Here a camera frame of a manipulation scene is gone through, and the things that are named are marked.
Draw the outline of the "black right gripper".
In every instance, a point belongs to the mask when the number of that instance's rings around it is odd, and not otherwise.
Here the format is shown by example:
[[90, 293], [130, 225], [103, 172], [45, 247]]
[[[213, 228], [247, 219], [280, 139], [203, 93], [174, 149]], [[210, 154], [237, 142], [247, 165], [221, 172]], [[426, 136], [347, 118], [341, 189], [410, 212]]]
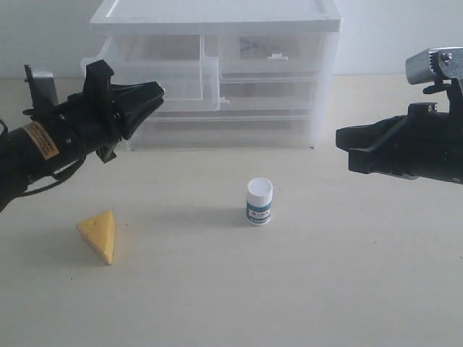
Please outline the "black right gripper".
[[355, 173], [462, 183], [461, 103], [447, 113], [436, 103], [413, 103], [407, 115], [337, 129], [335, 143], [350, 149], [348, 167]]

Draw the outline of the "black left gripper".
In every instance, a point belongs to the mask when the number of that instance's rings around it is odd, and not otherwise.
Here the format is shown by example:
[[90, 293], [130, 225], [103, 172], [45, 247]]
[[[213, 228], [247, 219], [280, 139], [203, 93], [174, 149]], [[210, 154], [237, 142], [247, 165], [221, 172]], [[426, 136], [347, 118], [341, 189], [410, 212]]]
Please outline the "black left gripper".
[[[112, 68], [95, 61], [85, 68], [82, 91], [49, 110], [23, 111], [31, 120], [51, 129], [54, 134], [73, 133], [80, 149], [78, 155], [91, 152], [108, 163], [116, 158], [116, 146], [129, 140], [140, 125], [163, 105], [165, 90], [157, 82], [135, 85], [111, 84]], [[113, 103], [116, 104], [116, 120]]]

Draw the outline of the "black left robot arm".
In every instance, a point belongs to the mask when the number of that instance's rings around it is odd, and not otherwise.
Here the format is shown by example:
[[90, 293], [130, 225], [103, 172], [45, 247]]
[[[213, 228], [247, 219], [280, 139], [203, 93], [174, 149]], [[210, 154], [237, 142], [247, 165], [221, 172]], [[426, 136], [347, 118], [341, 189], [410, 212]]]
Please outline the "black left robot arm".
[[82, 91], [61, 103], [52, 74], [25, 66], [30, 123], [14, 130], [1, 124], [2, 208], [64, 183], [91, 153], [103, 163], [115, 159], [117, 145], [163, 105], [157, 82], [117, 85], [113, 76], [104, 60], [87, 65]]

